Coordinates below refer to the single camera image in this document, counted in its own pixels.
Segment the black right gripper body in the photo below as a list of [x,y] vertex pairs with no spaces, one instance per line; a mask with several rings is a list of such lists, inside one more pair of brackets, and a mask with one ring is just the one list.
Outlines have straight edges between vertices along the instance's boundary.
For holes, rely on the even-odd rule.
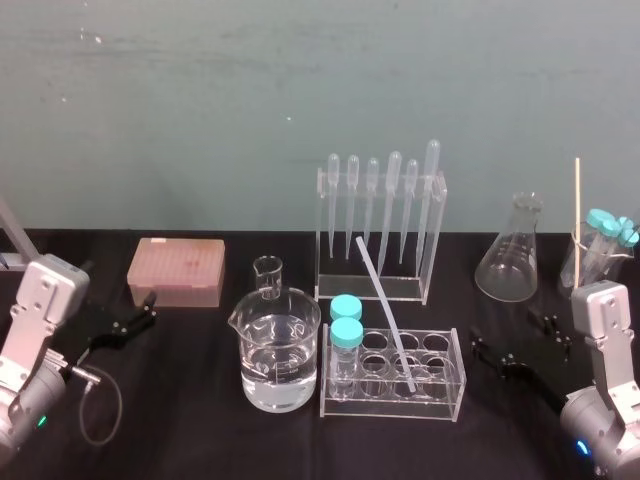
[[507,354],[504,378],[525,383],[559,415],[570,394],[593,385],[593,372],[587,360],[578,353],[566,355],[560,351]]

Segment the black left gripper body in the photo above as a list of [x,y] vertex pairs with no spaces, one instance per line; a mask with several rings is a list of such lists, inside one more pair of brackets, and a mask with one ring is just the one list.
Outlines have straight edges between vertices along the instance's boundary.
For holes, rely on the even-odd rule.
[[64,369],[76,366],[99,337],[110,335],[116,321],[113,308],[85,301],[53,336],[53,350],[62,356]]

